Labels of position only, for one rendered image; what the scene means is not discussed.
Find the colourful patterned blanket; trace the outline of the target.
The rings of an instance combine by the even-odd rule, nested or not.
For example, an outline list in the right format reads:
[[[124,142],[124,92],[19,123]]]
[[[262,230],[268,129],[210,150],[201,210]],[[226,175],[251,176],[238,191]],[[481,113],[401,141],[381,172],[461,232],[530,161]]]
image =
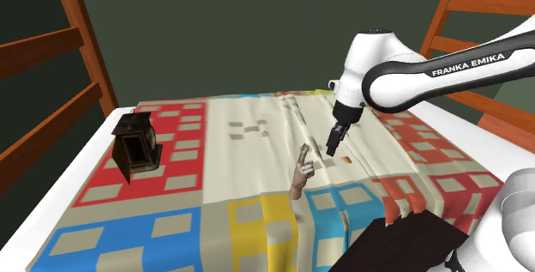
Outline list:
[[[158,169],[128,184],[105,154],[27,272],[328,272],[375,219],[428,210],[473,232],[498,177],[409,112],[366,109],[329,156],[333,105],[323,90],[142,101]],[[315,175],[292,200],[304,143]]]

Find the beige hand figure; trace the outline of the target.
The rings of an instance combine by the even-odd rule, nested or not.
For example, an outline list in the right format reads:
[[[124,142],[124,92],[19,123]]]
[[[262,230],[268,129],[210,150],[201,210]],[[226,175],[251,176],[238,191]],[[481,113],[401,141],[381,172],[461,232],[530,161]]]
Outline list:
[[[304,143],[300,148],[298,161],[294,169],[292,183],[289,190],[289,198],[298,200],[302,196],[302,190],[309,178],[315,175],[314,161],[306,161],[309,145]]]

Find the wooden bunk bed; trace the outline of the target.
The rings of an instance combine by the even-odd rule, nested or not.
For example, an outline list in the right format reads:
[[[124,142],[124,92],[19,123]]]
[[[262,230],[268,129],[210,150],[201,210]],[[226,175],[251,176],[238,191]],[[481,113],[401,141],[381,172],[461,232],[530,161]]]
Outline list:
[[[0,45],[0,80],[5,80],[35,65],[39,65],[68,51],[80,50],[91,78],[91,84],[66,102],[48,118],[30,130],[0,154],[0,196],[8,190],[48,149],[83,116],[97,101],[100,102],[106,117],[119,113],[104,60],[102,58],[93,26],[90,22],[84,0],[61,0],[70,27],[45,33],[26,39],[16,40]],[[453,52],[463,50],[476,43],[440,36],[451,11],[485,13],[496,15],[535,15],[535,0],[440,0],[430,23],[420,52],[426,57],[434,50]],[[517,130],[530,132],[535,136],[535,114],[524,112],[515,107],[493,100],[474,92],[447,94],[446,97],[472,109],[483,112],[485,129],[496,134],[496,130]],[[0,263],[8,272],[24,272],[33,258],[30,252],[36,249],[30,239],[38,241],[50,228],[43,221],[39,223],[38,215],[46,212],[48,202],[56,201],[55,191],[61,190],[62,184],[68,183],[65,173],[44,196],[8,243],[0,251]]]

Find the dark robot stand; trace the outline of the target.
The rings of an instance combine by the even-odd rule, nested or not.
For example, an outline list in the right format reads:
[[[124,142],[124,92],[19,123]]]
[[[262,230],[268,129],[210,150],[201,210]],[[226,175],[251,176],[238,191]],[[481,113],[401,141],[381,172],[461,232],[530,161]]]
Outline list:
[[[389,226],[375,219],[328,272],[426,272],[467,238],[428,210]]]

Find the dark brown lantern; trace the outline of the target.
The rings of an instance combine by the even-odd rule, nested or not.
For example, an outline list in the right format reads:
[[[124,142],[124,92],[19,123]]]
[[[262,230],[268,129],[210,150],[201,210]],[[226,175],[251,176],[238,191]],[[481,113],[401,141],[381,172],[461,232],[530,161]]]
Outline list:
[[[111,156],[128,184],[133,174],[159,167],[163,145],[157,143],[150,116],[151,112],[124,114],[112,132]]]

